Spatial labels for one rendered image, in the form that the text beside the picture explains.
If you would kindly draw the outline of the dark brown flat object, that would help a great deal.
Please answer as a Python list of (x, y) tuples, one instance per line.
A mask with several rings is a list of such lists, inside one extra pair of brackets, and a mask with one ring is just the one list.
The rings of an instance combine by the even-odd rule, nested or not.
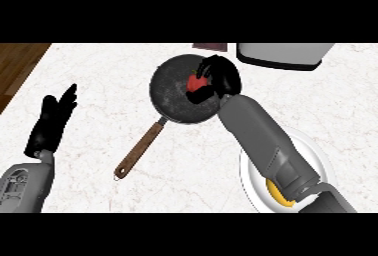
[(220, 51), (220, 52), (228, 51), (228, 44), (226, 43), (194, 43), (192, 47), (198, 48), (198, 49)]

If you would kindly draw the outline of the yellow round food piece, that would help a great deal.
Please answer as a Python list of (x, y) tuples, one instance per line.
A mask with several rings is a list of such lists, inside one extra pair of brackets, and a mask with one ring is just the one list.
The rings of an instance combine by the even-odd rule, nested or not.
[(272, 180), (266, 180), (266, 187), (267, 187), (269, 194), (270, 194), (272, 198), (275, 199), (275, 201), (278, 202), (278, 204), (284, 207), (291, 208), (296, 204), (296, 201), (288, 201), (285, 199)]

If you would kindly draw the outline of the pale grey appliance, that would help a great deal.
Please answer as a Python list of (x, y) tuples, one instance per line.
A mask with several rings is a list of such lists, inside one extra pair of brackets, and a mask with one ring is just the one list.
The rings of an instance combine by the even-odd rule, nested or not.
[(238, 43), (241, 62), (266, 68), (313, 71), (334, 43)]

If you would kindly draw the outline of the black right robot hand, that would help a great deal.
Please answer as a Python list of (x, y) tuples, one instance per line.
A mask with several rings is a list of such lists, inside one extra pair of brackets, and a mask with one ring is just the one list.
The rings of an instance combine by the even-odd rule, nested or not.
[(232, 61), (219, 55), (202, 59), (197, 69), (195, 78), (211, 78), (210, 85), (201, 85), (194, 91), (186, 92), (186, 97), (194, 104), (202, 103), (214, 95), (223, 98), (226, 95), (241, 93), (241, 77)]

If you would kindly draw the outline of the red bell pepper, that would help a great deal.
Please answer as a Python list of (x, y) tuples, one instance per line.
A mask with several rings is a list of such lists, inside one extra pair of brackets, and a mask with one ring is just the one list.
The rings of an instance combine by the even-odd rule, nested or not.
[(201, 87), (208, 85), (208, 79), (201, 76), (197, 77), (197, 71), (192, 71), (192, 74), (188, 77), (186, 81), (186, 90), (195, 92)]

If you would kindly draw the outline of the white round plate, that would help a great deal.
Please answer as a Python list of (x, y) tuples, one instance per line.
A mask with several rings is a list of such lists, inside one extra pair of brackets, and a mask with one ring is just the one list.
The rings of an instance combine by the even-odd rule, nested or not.
[[(282, 127), (282, 129), (290, 136), (298, 153), (318, 172), (321, 181), (337, 185), (332, 165), (321, 147), (301, 131), (290, 127)], [(270, 196), (266, 178), (260, 175), (245, 152), (241, 152), (239, 155), (239, 177), (248, 200), (260, 213), (297, 213), (318, 198), (318, 195), (310, 195), (300, 202), (296, 202), (291, 207), (282, 206)]]

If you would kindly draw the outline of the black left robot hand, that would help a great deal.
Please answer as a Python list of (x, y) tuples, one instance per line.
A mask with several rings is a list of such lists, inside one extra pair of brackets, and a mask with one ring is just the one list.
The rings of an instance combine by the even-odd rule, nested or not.
[(62, 94), (61, 99), (46, 95), (42, 103), (42, 112), (34, 125), (25, 147), (25, 155), (39, 158), (37, 154), (47, 150), (56, 152), (64, 129), (77, 107), (77, 85), (73, 84)]

